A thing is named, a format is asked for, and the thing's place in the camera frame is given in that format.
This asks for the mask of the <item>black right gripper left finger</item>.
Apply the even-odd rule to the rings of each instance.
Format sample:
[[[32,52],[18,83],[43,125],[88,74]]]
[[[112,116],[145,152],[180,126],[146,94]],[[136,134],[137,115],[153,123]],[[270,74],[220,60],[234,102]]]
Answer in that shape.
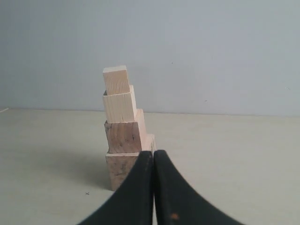
[[[153,222],[153,156],[142,151],[112,196],[81,225],[151,225]]]

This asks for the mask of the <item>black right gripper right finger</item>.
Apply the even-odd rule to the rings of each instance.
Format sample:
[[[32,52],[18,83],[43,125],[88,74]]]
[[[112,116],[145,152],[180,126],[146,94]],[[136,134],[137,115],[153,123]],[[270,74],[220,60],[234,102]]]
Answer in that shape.
[[[159,225],[240,225],[199,195],[165,150],[154,152],[153,189]]]

